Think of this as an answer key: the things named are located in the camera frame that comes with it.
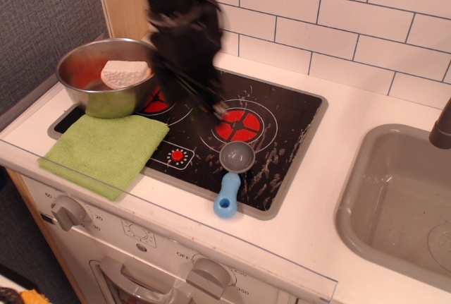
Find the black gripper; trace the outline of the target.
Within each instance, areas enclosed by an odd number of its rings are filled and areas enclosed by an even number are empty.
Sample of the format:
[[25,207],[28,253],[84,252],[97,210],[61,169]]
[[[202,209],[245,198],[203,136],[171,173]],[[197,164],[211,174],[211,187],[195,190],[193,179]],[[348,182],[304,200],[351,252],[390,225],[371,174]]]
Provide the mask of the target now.
[[147,0],[156,47],[154,75],[169,104],[195,105],[208,128],[228,105],[213,61],[221,50],[221,10],[216,0]]

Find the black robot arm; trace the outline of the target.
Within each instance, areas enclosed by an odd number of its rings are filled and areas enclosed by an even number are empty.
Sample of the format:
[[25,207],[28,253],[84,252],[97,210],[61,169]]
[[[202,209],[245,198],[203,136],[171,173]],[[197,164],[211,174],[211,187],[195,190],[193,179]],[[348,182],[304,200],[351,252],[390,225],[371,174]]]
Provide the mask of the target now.
[[216,0],[147,0],[154,31],[153,69],[167,98],[187,98],[206,130],[226,112],[214,57],[221,50],[222,14]]

